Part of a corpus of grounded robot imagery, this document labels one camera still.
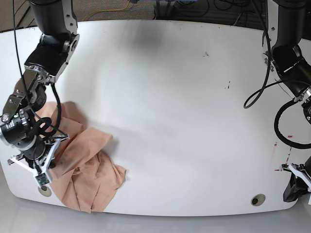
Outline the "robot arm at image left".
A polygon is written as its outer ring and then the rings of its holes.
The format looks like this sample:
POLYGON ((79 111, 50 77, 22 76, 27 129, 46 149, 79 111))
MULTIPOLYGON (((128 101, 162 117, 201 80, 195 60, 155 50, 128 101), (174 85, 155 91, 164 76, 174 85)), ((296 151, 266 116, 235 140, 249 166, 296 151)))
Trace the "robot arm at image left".
POLYGON ((29 5, 42 35, 36 49, 19 65, 21 77, 0 117, 0 138, 20 152, 8 164, 30 171, 37 184, 43 186, 52 182, 49 169, 54 166, 54 153, 69 136, 60 130, 59 102, 55 121, 40 117, 38 111, 46 103, 46 87, 55 86, 80 36, 72 1, 32 0, 29 5))

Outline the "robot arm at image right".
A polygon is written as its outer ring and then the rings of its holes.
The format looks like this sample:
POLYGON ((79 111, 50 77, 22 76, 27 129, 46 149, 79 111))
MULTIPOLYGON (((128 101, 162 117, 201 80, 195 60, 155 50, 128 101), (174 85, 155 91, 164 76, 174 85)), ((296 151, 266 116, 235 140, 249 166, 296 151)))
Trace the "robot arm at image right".
POLYGON ((266 4, 266 29, 262 47, 267 65, 273 66, 279 80, 292 93, 292 100, 277 112, 274 130, 284 144, 299 150, 310 149, 310 143, 291 141, 279 130, 281 115, 289 107, 301 103, 307 122, 311 120, 311 66, 303 57, 299 42, 304 31, 309 0, 269 0, 266 4))

